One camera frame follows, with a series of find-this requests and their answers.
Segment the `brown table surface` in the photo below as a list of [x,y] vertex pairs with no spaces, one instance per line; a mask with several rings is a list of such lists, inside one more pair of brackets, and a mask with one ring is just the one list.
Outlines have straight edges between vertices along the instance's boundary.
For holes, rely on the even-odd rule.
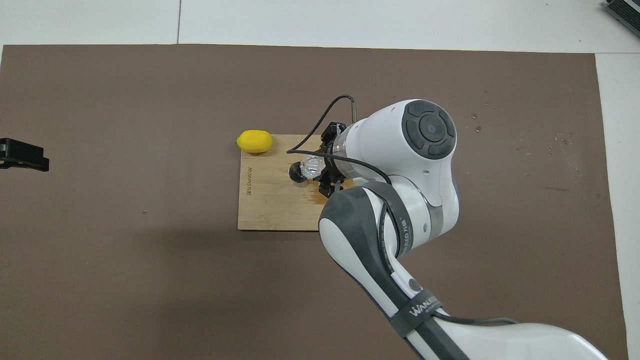
[[236,136],[343,93],[455,121],[458,225],[403,261],[449,313],[627,357],[592,54],[232,45],[4,48],[0,136],[51,171],[0,170],[0,357],[412,358],[317,233],[236,229]]

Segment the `lemon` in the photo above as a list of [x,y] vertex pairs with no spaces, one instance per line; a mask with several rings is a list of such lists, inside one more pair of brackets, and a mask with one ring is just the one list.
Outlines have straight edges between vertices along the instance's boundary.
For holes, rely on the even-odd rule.
[[265,152],[273,145],[273,138],[265,130],[246,130],[238,136],[236,144],[246,152]]

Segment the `black device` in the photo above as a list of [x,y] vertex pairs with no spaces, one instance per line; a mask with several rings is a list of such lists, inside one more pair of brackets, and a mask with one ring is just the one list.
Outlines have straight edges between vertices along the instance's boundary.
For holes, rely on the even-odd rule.
[[49,171],[44,149],[9,138],[0,138],[0,168],[21,167]]
[[607,0],[604,10],[640,37],[640,0]]

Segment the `bamboo board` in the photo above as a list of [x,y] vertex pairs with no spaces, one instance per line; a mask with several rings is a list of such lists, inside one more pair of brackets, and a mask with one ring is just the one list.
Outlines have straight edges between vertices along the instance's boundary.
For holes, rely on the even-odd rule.
[[[289,167],[306,156],[287,154],[305,135],[272,135],[273,146],[253,155],[241,151],[238,196],[238,229],[317,231],[318,218],[327,198],[317,182],[299,187],[289,179]],[[301,150],[315,151],[320,136],[309,138]],[[345,187],[352,186],[349,181]]]

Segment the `white floor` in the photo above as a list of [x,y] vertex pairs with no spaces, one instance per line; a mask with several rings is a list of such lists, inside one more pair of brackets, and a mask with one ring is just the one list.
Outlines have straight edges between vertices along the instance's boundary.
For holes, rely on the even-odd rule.
[[603,2],[0,0],[0,44],[596,53],[629,356],[640,359],[640,38],[604,13]]

